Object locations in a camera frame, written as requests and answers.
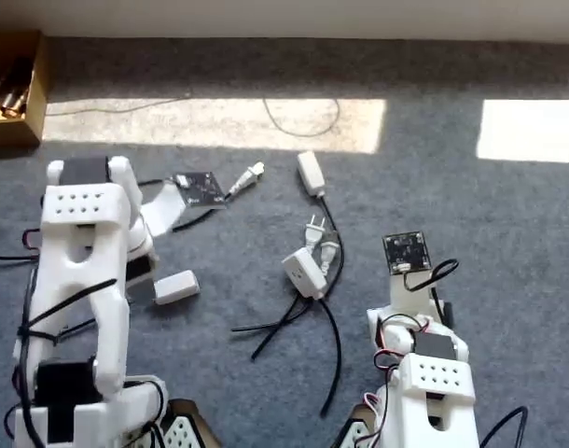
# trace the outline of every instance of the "white plastic part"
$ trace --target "white plastic part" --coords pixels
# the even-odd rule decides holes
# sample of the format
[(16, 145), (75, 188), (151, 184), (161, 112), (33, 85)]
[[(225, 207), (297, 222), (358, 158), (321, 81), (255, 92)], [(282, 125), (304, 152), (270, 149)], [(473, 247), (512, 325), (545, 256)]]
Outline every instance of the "white plastic part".
[(322, 169), (313, 151), (302, 152), (297, 155), (299, 174), (303, 185), (310, 196), (324, 196), (326, 181)]
[[(473, 406), (475, 392), (469, 365), (411, 353), (403, 358), (388, 386), (389, 408), (382, 429), (383, 448), (477, 448)], [(428, 399), (427, 393), (444, 395)], [(378, 391), (382, 402), (386, 387)], [(441, 419), (432, 427), (428, 416)]]
[(132, 165), (126, 157), (115, 156), (108, 161), (108, 170), (110, 179), (114, 183), (121, 185), (125, 193), (127, 193), (127, 198), (131, 205), (130, 223), (133, 224), (139, 217), (144, 195), (137, 186), (137, 179), (133, 173)]
[(150, 203), (142, 205), (141, 214), (153, 237), (170, 231), (187, 205), (173, 182), (164, 182), (162, 190)]
[[(166, 412), (168, 392), (164, 382), (154, 376), (128, 377), (127, 381), (154, 381), (164, 396)], [(40, 439), (46, 446), (59, 448), (122, 447), (127, 442), (125, 435), (139, 432), (142, 426), (159, 414), (160, 396), (152, 384), (135, 385), (121, 389), (111, 399), (100, 403), (77, 405), (74, 408), (73, 442), (48, 444), (48, 408), (32, 408), (31, 415)], [(21, 409), (15, 413), (15, 445), (17, 448), (32, 448), (27, 435)]]
[(340, 448), (368, 448), (371, 443), (371, 439), (366, 441), (360, 441), (355, 443), (355, 441), (361, 437), (365, 437), (369, 434), (368, 426), (364, 422), (352, 422), (349, 426), (347, 434), (340, 443)]
[(64, 161), (52, 161), (49, 163), (49, 166), (46, 170), (48, 185), (59, 185), (63, 168)]
[(156, 282), (154, 288), (156, 289), (154, 302), (158, 305), (179, 301), (200, 292), (198, 279), (192, 271), (182, 271), (165, 277)]
[[(436, 309), (434, 308), (434, 304), (432, 304), (431, 307), (432, 313), (435, 313)], [(376, 344), (378, 321), (382, 322), (389, 315), (396, 313), (397, 311), (391, 306), (368, 310), (369, 338), (376, 350), (380, 348)], [(429, 322), (427, 327), (428, 333), (449, 336), (452, 340), (452, 344), (454, 345), (457, 359), (462, 362), (469, 361), (469, 347), (465, 341), (456, 335), (454, 331), (436, 322), (432, 315), (413, 315), (413, 317), (415, 317), (422, 325), (425, 324), (425, 322)], [(402, 354), (407, 354), (412, 348), (412, 337), (410, 336), (409, 329), (416, 330), (417, 326), (406, 317), (397, 316), (387, 321), (384, 327), (384, 344), (386, 345), (386, 348)]]
[(191, 422), (186, 417), (176, 417), (164, 434), (166, 448), (201, 448)]
[(320, 265), (320, 270), (322, 271), (324, 277), (326, 277), (328, 275), (328, 271), (330, 270), (332, 261), (339, 253), (340, 246), (334, 241), (324, 241), (320, 245), (320, 248), (322, 249), (320, 251), (320, 261), (322, 262)]
[(242, 189), (254, 185), (264, 174), (264, 163), (259, 161), (254, 166), (248, 167), (237, 179), (237, 182), (229, 189), (230, 196), (236, 196)]
[[(409, 286), (419, 285), (428, 280), (431, 271), (420, 271), (407, 274), (407, 284)], [(390, 276), (390, 304), (397, 313), (414, 315), (417, 313), (430, 314), (430, 287), (424, 287), (419, 291), (411, 292), (405, 288), (403, 275)]]
[(397, 353), (407, 354), (413, 347), (413, 338), (407, 327), (386, 325), (384, 327), (384, 345)]
[[(111, 287), (90, 294), (98, 327), (95, 384), (105, 397), (122, 388), (127, 356), (129, 306), (125, 299), (125, 268), (129, 231), (129, 201), (116, 184), (49, 186), (42, 210), (42, 245), (30, 319), (81, 289), (116, 278)], [(76, 225), (95, 224), (91, 253), (78, 256)], [(65, 325), (65, 308), (32, 329), (58, 334)], [(15, 357), (19, 358), (19, 342)], [(27, 358), (27, 379), (33, 393), (37, 365), (52, 353), (52, 341), (32, 338)]]
[(310, 254), (313, 253), (316, 245), (322, 241), (322, 237), (326, 231), (324, 228), (325, 222), (326, 218), (323, 217), (320, 224), (315, 224), (315, 215), (312, 215), (312, 220), (305, 225), (305, 247), (307, 247)]
[(283, 260), (283, 266), (288, 278), (303, 297), (313, 297), (314, 299), (324, 297), (326, 278), (307, 247), (302, 247), (286, 257)]

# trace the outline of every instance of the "white power adapter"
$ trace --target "white power adapter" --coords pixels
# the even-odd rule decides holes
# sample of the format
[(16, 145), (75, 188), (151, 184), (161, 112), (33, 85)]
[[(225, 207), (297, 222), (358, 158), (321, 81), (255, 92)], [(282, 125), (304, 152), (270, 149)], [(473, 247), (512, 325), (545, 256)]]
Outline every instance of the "white power adapter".
[(283, 266), (286, 275), (303, 297), (317, 300), (324, 297), (326, 278), (307, 247), (286, 257)]
[(313, 151), (302, 152), (297, 155), (299, 174), (305, 189), (310, 196), (318, 198), (324, 196), (326, 181), (322, 175), (322, 169)]

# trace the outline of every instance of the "black cable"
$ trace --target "black cable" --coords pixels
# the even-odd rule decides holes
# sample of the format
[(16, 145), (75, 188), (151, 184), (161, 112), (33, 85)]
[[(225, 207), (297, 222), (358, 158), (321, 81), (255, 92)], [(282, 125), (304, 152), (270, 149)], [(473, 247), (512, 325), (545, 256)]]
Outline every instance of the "black cable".
[(132, 446), (134, 443), (136, 443), (137, 441), (139, 441), (143, 437), (145, 437), (146, 434), (148, 434), (148, 433), (150, 433), (152, 436), (151, 437), (152, 448), (154, 448), (156, 446), (155, 441), (158, 441), (160, 448), (166, 448), (166, 444), (164, 443), (164, 439), (162, 438), (162, 433), (160, 431), (158, 424), (156, 423), (158, 420), (160, 420), (160, 418), (162, 417), (162, 412), (164, 411), (165, 398), (164, 398), (164, 394), (162, 393), (162, 388), (160, 387), (160, 385), (155, 381), (148, 380), (148, 381), (128, 382), (124, 386), (125, 387), (133, 387), (135, 385), (146, 385), (146, 384), (153, 385), (156, 388), (156, 390), (158, 391), (158, 395), (160, 397), (160, 405), (159, 405), (158, 413), (156, 414), (156, 417), (154, 417), (152, 420), (147, 422), (144, 425), (144, 427), (142, 427), (142, 431), (140, 432), (139, 436), (137, 436), (132, 441), (129, 441), (127, 444), (123, 445), (123, 448), (126, 448), (128, 446)]
[(324, 311), (326, 311), (326, 314), (328, 315), (328, 320), (332, 326), (334, 339), (337, 345), (337, 367), (334, 370), (334, 377), (332, 378), (332, 383), (330, 384), (330, 390), (328, 390), (326, 401), (324, 401), (324, 405), (322, 405), (322, 409), (320, 410), (320, 416), (325, 417), (328, 413), (328, 409), (330, 408), (330, 404), (332, 404), (332, 400), (334, 399), (334, 394), (337, 391), (337, 386), (339, 385), (340, 371), (342, 370), (342, 346), (340, 344), (339, 328), (337, 327), (336, 320), (334, 320), (334, 315), (332, 315), (330, 308), (328, 308), (328, 305), (324, 300), (320, 300), (318, 302), (320, 305), (322, 305), (322, 308), (324, 308)]
[(11, 406), (9, 408), (9, 410), (5, 413), (5, 417), (3, 417), (3, 426), (5, 427), (5, 432), (8, 435), (8, 437), (14, 441), (15, 440), (15, 434), (13, 434), (13, 431), (11, 430), (11, 427), (8, 424), (8, 419), (11, 416), (11, 414), (13, 413), (13, 411), (15, 411), (17, 408), (20, 407), (20, 404), (14, 404), (13, 406)]
[(148, 185), (163, 184), (165, 180), (166, 180), (166, 179), (146, 179), (146, 180), (140, 180), (139, 182), (137, 182), (137, 186), (138, 186), (138, 187), (146, 187), (146, 186), (148, 186)]
[[(286, 321), (285, 321), (286, 324), (290, 324), (291, 322), (293, 322), (298, 317), (301, 317), (302, 315), (307, 313), (307, 311), (312, 307), (313, 302), (314, 302), (313, 299), (303, 298), (303, 300), (304, 300), (303, 306), (301, 308), (299, 308), (296, 313), (293, 313), (291, 316), (289, 316), (286, 319)], [(277, 320), (276, 322), (270, 322), (269, 324), (252, 325), (249, 327), (236, 327), (234, 329), (231, 329), (231, 331), (234, 333), (237, 333), (237, 332), (241, 332), (241, 331), (253, 331), (256, 329), (271, 329), (272, 327), (276, 327), (279, 323), (280, 323), (280, 320)]]
[(185, 231), (187, 229), (190, 229), (191, 227), (195, 226), (196, 224), (199, 224), (203, 221), (205, 221), (207, 218), (209, 218), (214, 212), (216, 211), (215, 208), (211, 208), (209, 210), (206, 210), (205, 212), (203, 212), (201, 215), (199, 215), (198, 217), (194, 217), (193, 219), (191, 219), (188, 222), (184, 222), (183, 224), (179, 224), (178, 226), (174, 226), (172, 232), (173, 233), (177, 233), (178, 231)]
[[(32, 297), (34, 295), (35, 290), (35, 277), (37, 275), (38, 267), (37, 265), (30, 271), (30, 277), (28, 279), (28, 284), (25, 289), (25, 295), (23, 298), (23, 312), (21, 314), (21, 325), (23, 327), (29, 326), (29, 318), (30, 318), (30, 308), (32, 306)], [(25, 424), (25, 430), (29, 438), (32, 440), (35, 448), (46, 448), (44, 443), (40, 439), (37, 431), (34, 427), (34, 421), (32, 420), (32, 413), (30, 412), (30, 394), (28, 391), (27, 385), (27, 356), (28, 350), (30, 347), (30, 337), (26, 333), (21, 336), (21, 351), (20, 351), (20, 361), (19, 361), (19, 368), (17, 369), (17, 380), (18, 380), (18, 389), (20, 392), (20, 403), (21, 403), (21, 410), (23, 414), (23, 422)]]
[(34, 444), (35, 448), (45, 448), (44, 443), (42, 442), (37, 431), (35, 430), (34, 421), (32, 420), (32, 414), (30, 412), (30, 407), (32, 405), (32, 402), (30, 401), (29, 387), (27, 382), (27, 357), (29, 353), (30, 337), (40, 337), (40, 338), (51, 339), (52, 341), (54, 341), (54, 339), (56, 339), (56, 336), (49, 335), (42, 331), (33, 331), (30, 328), (33, 325), (37, 324), (38, 322), (46, 319), (47, 317), (50, 317), (51, 315), (58, 313), (63, 308), (66, 308), (67, 306), (75, 303), (76, 301), (88, 297), (90, 294), (93, 294), (94, 292), (100, 291), (106, 287), (114, 285), (117, 282), (117, 279), (107, 280), (92, 287), (86, 287), (81, 291), (77, 292), (77, 294), (74, 294), (68, 299), (65, 299), (64, 301), (61, 301), (55, 306), (49, 308), (41, 315), (38, 315), (32, 320), (29, 320), (30, 309), (32, 306), (32, 297), (34, 296), (34, 291), (35, 291), (35, 279), (37, 276), (37, 270), (38, 270), (38, 265), (36, 264), (30, 272), (28, 284), (25, 289), (25, 295), (23, 300), (23, 311), (21, 314), (21, 325), (18, 331), (18, 335), (20, 336), (20, 341), (21, 341), (21, 351), (20, 351), (19, 366), (16, 372), (17, 372), (18, 389), (20, 392), (19, 395), (21, 401), (21, 410), (23, 414), (25, 429), (28, 433), (28, 436), (30, 437), (30, 440)]
[(0, 255), (0, 261), (36, 261), (38, 259), (37, 255), (23, 255), (23, 256), (2, 256)]
[(271, 329), (270, 333), (268, 333), (268, 335), (264, 338), (264, 340), (257, 346), (257, 349), (254, 350), (254, 353), (251, 354), (251, 360), (252, 361), (256, 360), (256, 358), (259, 356), (259, 354), (262, 352), (262, 350), (264, 350), (266, 345), (268, 345), (268, 343), (271, 341), (271, 339), (274, 337), (274, 335), (278, 332), (278, 330), (283, 327), (286, 319), (288, 318), (288, 315), (290, 315), (292, 313), (293, 309), (295, 308), (295, 306), (297, 306), (297, 303), (299, 302), (300, 297), (301, 297), (300, 294), (297, 294), (295, 296), (295, 299), (291, 303), (291, 306), (288, 307), (288, 309), (286, 310), (286, 313), (284, 313), (283, 317), (281, 317), (281, 320), (278, 323), (278, 325), (273, 327)]
[[(404, 313), (394, 313), (393, 315), (388, 315), (387, 317), (385, 317), (384, 319), (380, 320), (378, 319), (378, 323), (376, 324), (376, 341), (375, 343), (380, 347), (381, 345), (379, 344), (379, 339), (380, 339), (380, 331), (382, 329), (382, 327), (384, 326), (384, 324), (386, 322), (388, 322), (391, 319), (394, 319), (395, 317), (405, 317), (411, 321), (413, 321), (413, 323), (415, 325), (417, 325), (417, 328), (419, 329), (419, 331), (423, 330), (423, 325), (419, 323), (419, 320), (417, 320), (415, 317), (413, 317), (412, 315), (406, 315)], [(376, 364), (376, 359), (374, 358), (374, 365), (376, 365), (376, 367), (378, 367), (378, 365)]]
[[(339, 261), (339, 265), (337, 266), (337, 270), (334, 274), (334, 277), (332, 278), (332, 281), (330, 282), (330, 285), (328, 286), (326, 293), (324, 295), (324, 298), (327, 298), (332, 293), (336, 284), (339, 282), (340, 274), (342, 273), (342, 268), (344, 266), (344, 245), (343, 245), (342, 240), (340, 238), (339, 229), (337, 228), (336, 223), (334, 222), (334, 219), (332, 218), (332, 214), (330, 213), (330, 209), (328, 208), (328, 205), (326, 203), (326, 199), (324, 197), (321, 197), (321, 198), (319, 198), (319, 201), (320, 201), (320, 204), (322, 205), (322, 209), (324, 210), (326, 217), (328, 218), (328, 221), (330, 223), (330, 227), (337, 234), (337, 239), (339, 240), (339, 246), (340, 246), (340, 261)], [(248, 326), (248, 327), (238, 327), (238, 328), (232, 329), (231, 331), (233, 331), (233, 332), (254, 331), (256, 329), (272, 329), (273, 327), (277, 327), (277, 326), (280, 326), (280, 328), (282, 328), (284, 325), (288, 325), (291, 322), (295, 321), (296, 319), (300, 318), (302, 315), (306, 314), (310, 310), (310, 308), (312, 308), (313, 302), (314, 302), (314, 300), (306, 301), (303, 308), (301, 308), (296, 314), (293, 314), (290, 317), (288, 317), (283, 325), (280, 325), (281, 320), (282, 320), (282, 319), (280, 319), (276, 322), (271, 322), (269, 324), (252, 325), (252, 326)]]
[(276, 129), (278, 129), (281, 133), (286, 133), (287, 135), (291, 135), (293, 137), (304, 137), (304, 138), (319, 137), (320, 135), (324, 135), (325, 133), (329, 133), (330, 131), (332, 131), (334, 129), (334, 127), (337, 125), (337, 123), (339, 122), (339, 119), (340, 119), (340, 103), (339, 103), (339, 100), (337, 100), (337, 99), (333, 99), (332, 101), (334, 102), (334, 105), (337, 108), (337, 112), (336, 112), (336, 115), (335, 115), (334, 119), (332, 120), (332, 122), (330, 124), (328, 124), (328, 126), (326, 126), (322, 131), (319, 131), (317, 133), (293, 133), (291, 131), (287, 131), (280, 124), (278, 124), (278, 122), (276, 121), (276, 119), (272, 115), (272, 112), (270, 111), (270, 107), (268, 106), (268, 101), (266, 101), (266, 98), (262, 98), (262, 103), (264, 104), (264, 108), (266, 109), (266, 113), (268, 114), (268, 118), (270, 119), (270, 121), (272, 122), (272, 124), (274, 125), (274, 127)]
[(86, 320), (80, 324), (77, 324), (73, 327), (70, 327), (68, 329), (64, 329), (57, 336), (57, 340), (60, 341), (61, 339), (68, 338), (72, 334), (80, 331), (81, 329), (84, 329), (85, 327), (89, 327), (90, 325), (95, 324), (95, 323), (96, 323), (96, 319), (92, 318), (92, 319), (88, 319), (88, 320)]
[[(424, 289), (425, 287), (433, 285), (435, 282), (439, 280), (442, 280), (444, 277), (453, 273), (458, 267), (459, 267), (458, 259), (445, 259), (432, 270), (432, 275), (424, 282), (421, 282), (420, 284), (415, 285), (414, 287), (410, 287), (407, 284), (407, 273), (405, 273), (403, 275), (403, 284), (405, 285), (405, 289), (407, 291), (410, 292), (419, 291), (421, 289)], [(438, 317), (440, 318), (440, 322), (445, 323), (444, 313), (442, 313), (442, 307), (440, 306), (440, 299), (437, 296), (436, 288), (432, 287), (430, 290), (432, 293), (432, 299), (434, 300), (434, 304), (436, 305), (436, 311)]]
[(502, 420), (494, 425), (490, 430), (488, 435), (483, 438), (483, 441), (479, 444), (479, 448), (485, 448), (488, 445), (490, 439), (496, 435), (496, 433), (511, 419), (520, 414), (519, 429), (517, 430), (517, 439), (515, 439), (514, 448), (520, 448), (523, 443), (523, 437), (525, 435), (525, 427), (527, 426), (527, 416), (529, 415), (529, 410), (526, 406), (519, 406), (507, 415), (505, 415)]
[[(145, 187), (148, 185), (157, 185), (157, 184), (162, 184), (164, 183), (166, 180), (170, 180), (169, 179), (148, 179), (148, 180), (142, 180), (140, 182), (137, 183), (138, 187)], [(230, 199), (232, 195), (230, 193), (225, 194), (225, 202), (228, 201)], [(205, 221), (207, 218), (209, 218), (216, 210), (216, 208), (211, 208), (209, 210), (204, 211), (201, 215), (199, 215), (198, 217), (194, 217), (193, 219), (191, 219), (190, 221), (184, 222), (183, 224), (179, 224), (178, 226), (174, 226), (172, 228), (172, 232), (173, 233), (177, 233), (178, 231), (185, 231), (187, 229), (192, 228), (193, 226), (195, 226), (196, 224), (200, 224), (201, 222)]]

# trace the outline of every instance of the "white connector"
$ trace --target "white connector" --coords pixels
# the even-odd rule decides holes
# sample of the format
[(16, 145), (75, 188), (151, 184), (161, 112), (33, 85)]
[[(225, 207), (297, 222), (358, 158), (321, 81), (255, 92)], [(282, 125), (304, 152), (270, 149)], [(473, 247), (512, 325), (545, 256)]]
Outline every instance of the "white connector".
[(328, 271), (330, 270), (330, 265), (332, 264), (332, 260), (339, 253), (340, 246), (334, 241), (324, 241), (320, 247), (322, 249), (320, 254), (322, 265), (320, 266), (320, 269), (322, 270), (322, 274), (324, 276), (327, 276)]
[(305, 189), (310, 196), (318, 198), (324, 196), (326, 181), (322, 169), (313, 151), (302, 152), (297, 155), (299, 174)]
[(264, 163), (259, 161), (254, 166), (248, 167), (245, 172), (239, 177), (237, 182), (230, 188), (230, 197), (238, 194), (242, 189), (254, 185), (259, 178), (264, 174)]
[(312, 215), (312, 221), (305, 225), (305, 247), (307, 247), (310, 254), (313, 253), (317, 244), (322, 241), (322, 236), (324, 236), (324, 232), (326, 231), (324, 228), (324, 223), (326, 222), (325, 218), (322, 218), (322, 223), (319, 226), (313, 224), (314, 221), (315, 215)]
[(283, 266), (288, 278), (303, 297), (313, 297), (316, 300), (324, 297), (326, 278), (307, 247), (302, 247), (285, 258)]

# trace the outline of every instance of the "gray carpet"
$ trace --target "gray carpet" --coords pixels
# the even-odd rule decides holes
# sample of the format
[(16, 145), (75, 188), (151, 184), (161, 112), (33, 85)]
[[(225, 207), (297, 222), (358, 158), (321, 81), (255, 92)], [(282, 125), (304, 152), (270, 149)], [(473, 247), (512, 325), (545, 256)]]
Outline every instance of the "gray carpet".
[[(340, 324), (340, 390), (318, 417), (334, 343), (317, 308), (278, 335), (255, 363), (261, 335), (229, 328), (278, 317), (291, 300), (280, 260), (300, 246), (319, 209), (296, 176), (295, 153), (223, 147), (47, 142), (0, 159), (0, 254), (21, 252), (37, 224), (48, 161), (124, 154), (142, 178), (212, 170), (226, 187), (263, 160), (261, 185), (199, 227), (157, 241), (160, 274), (195, 270), (202, 293), (159, 308), (132, 306), (128, 372), (155, 373), (195, 399), (228, 447), (327, 447), (382, 376), (371, 364), (365, 310), (388, 301), (381, 237), (423, 230), (434, 261), (456, 257), (440, 286), (469, 344), (481, 436), (530, 407), (525, 446), (569, 447), (569, 164), (477, 158), (485, 98), (569, 98), (569, 47), (350, 41), (56, 40), (51, 101), (108, 97), (321, 96), (385, 98), (375, 154), (321, 153), (327, 198), (347, 248), (330, 304)], [(96, 83), (101, 86), (95, 90)], [(16, 399), (9, 377), (27, 268), (0, 268), (1, 419)], [(89, 356), (85, 332), (61, 353)], [(512, 446), (516, 426), (491, 445)]]

